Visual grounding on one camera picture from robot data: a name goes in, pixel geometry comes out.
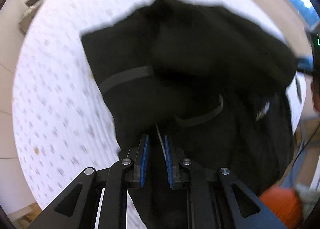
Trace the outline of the person's right hand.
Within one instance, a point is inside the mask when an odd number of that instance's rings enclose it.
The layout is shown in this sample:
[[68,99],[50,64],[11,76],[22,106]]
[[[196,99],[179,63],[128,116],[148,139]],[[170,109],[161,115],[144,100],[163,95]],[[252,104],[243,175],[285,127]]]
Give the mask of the person's right hand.
[[319,78],[313,77],[311,82],[312,101],[315,111],[320,112]]

